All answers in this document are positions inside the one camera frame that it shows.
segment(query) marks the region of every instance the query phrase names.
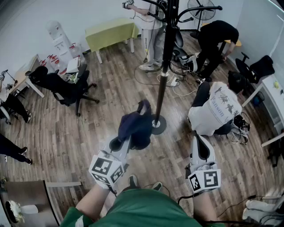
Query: black office chair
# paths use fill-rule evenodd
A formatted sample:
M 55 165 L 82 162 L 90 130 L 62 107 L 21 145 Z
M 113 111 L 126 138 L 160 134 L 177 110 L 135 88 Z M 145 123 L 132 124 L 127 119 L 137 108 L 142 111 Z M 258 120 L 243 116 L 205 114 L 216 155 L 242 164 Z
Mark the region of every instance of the black office chair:
M 88 93 L 88 90 L 93 86 L 96 87 L 95 83 L 88 85 L 87 79 L 89 77 L 89 71 L 86 70 L 87 65 L 84 64 L 79 69 L 78 78 L 79 81 L 76 84 L 67 83 L 62 80 L 58 75 L 58 70 L 54 73 L 47 74 L 48 70 L 45 66 L 39 66 L 34 72 L 26 72 L 32 83 L 46 88 L 53 93 L 53 96 L 62 105 L 69 106 L 76 102 L 76 115 L 81 116 L 78 113 L 80 100 L 87 99 L 99 103 L 98 99 L 90 98 L 84 94 Z
M 242 55 L 244 56 L 243 60 L 236 59 L 236 65 L 238 70 L 240 71 L 240 74 L 242 74 L 246 78 L 246 84 L 248 84 L 248 81 L 250 83 L 258 83 L 260 78 L 275 73 L 272 66 L 273 60 L 268 55 L 265 55 L 250 67 L 245 63 L 245 60 L 249 59 L 249 57 L 243 52 Z

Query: power strip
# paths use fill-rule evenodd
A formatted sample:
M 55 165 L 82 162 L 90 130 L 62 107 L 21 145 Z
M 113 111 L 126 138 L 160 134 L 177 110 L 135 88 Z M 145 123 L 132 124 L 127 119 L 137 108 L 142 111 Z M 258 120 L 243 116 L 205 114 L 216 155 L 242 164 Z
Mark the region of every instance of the power strip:
M 172 83 L 171 83 L 171 86 L 174 87 L 174 86 L 177 85 L 177 83 L 178 83 L 178 78 L 175 77 L 175 78 L 173 79 Z

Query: dark blue cloth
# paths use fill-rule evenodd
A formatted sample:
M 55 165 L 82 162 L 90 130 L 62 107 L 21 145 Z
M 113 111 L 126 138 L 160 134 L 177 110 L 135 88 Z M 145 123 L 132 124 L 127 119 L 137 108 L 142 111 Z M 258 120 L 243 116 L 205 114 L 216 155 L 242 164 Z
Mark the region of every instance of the dark blue cloth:
M 146 111 L 140 114 L 143 106 Z M 118 129 L 118 137 L 124 141 L 131 135 L 131 149 L 141 150 L 150 144 L 150 136 L 152 133 L 152 117 L 151 105 L 147 99 L 139 102 L 137 111 L 124 115 L 121 118 Z

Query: electric fan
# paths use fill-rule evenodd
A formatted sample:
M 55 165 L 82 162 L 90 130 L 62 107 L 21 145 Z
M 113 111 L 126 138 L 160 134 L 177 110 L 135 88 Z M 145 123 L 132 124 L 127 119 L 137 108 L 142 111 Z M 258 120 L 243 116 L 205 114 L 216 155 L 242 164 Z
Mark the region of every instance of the electric fan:
M 187 4 L 187 8 L 195 8 L 195 7 L 205 7 L 205 6 L 214 6 L 214 4 L 210 0 L 189 0 Z M 197 30 L 193 31 L 190 36 L 193 38 L 198 38 L 199 34 L 199 26 L 201 20 L 209 20 L 215 16 L 215 9 L 199 9 L 190 11 L 191 15 L 194 16 L 198 21 L 198 28 Z

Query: black hair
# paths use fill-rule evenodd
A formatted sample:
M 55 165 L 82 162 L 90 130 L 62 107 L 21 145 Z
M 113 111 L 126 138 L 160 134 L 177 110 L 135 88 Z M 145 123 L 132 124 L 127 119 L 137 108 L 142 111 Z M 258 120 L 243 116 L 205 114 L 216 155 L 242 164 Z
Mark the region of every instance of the black hair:
M 229 73 L 228 82 L 229 88 L 238 94 L 245 88 L 246 79 L 239 73 Z

